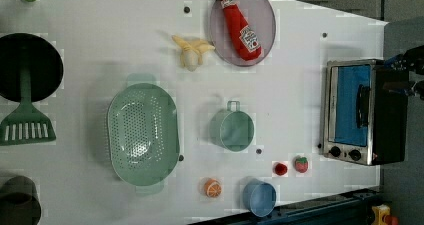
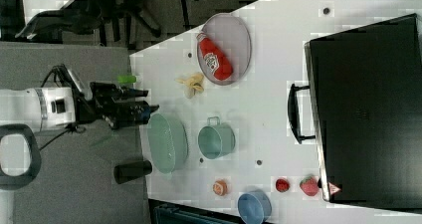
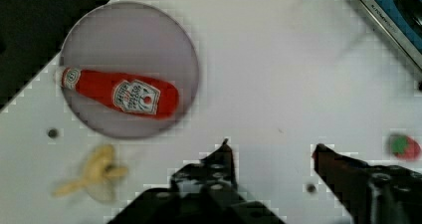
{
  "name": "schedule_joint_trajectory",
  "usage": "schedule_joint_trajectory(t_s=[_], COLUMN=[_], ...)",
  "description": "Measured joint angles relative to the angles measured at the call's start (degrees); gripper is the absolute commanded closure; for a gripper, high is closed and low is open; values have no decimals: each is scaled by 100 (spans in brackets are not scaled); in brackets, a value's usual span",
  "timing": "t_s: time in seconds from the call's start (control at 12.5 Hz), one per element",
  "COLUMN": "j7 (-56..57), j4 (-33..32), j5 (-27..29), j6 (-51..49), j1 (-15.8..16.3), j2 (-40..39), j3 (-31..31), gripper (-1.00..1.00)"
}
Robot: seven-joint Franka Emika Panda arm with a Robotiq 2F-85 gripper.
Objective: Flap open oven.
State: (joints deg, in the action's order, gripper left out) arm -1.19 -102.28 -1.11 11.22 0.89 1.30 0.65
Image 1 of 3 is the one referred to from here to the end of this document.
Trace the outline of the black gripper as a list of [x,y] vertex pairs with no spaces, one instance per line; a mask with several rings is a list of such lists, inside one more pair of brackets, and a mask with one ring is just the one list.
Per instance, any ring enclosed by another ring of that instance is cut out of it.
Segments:
[[[396,72],[414,72],[417,75],[423,75],[424,46],[409,49],[404,54],[398,54],[386,60],[384,67]],[[383,89],[390,93],[424,99],[423,81],[385,82]]]

